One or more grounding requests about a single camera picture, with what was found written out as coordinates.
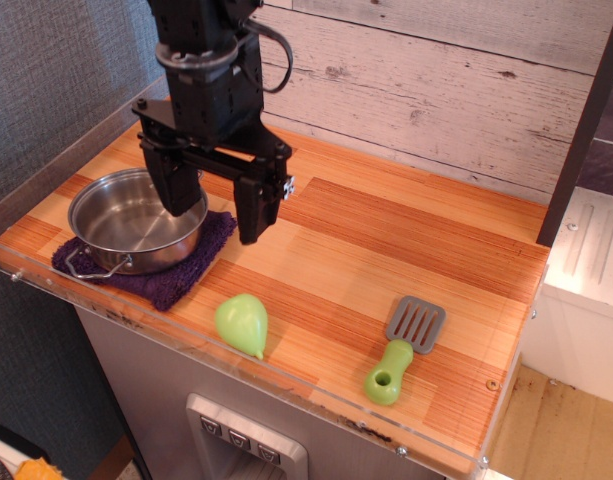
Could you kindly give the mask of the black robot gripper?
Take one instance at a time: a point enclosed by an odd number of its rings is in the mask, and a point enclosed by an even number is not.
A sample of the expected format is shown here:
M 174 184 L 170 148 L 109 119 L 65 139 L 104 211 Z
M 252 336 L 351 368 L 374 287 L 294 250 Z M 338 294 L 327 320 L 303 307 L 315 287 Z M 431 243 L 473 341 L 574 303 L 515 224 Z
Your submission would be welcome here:
M 140 99 L 145 164 L 162 205 L 174 217 L 202 198 L 198 171 L 234 184 L 240 242 L 251 245 L 277 220 L 291 192 L 291 148 L 261 121 L 264 95 L 260 45 L 225 42 L 207 50 L 160 42 L 167 101 Z

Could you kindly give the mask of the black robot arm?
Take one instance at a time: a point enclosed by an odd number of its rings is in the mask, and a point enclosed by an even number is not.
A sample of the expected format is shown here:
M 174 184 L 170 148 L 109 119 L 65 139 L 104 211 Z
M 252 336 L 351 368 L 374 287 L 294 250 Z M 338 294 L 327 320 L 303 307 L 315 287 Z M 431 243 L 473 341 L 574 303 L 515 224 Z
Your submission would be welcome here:
M 138 100 L 147 170 L 165 209 L 186 213 L 200 200 L 199 172 L 232 181 L 240 241 L 255 243 L 294 190 L 292 149 L 262 121 L 260 37 L 293 56 L 285 39 L 253 20 L 259 1 L 152 1 L 170 97 Z

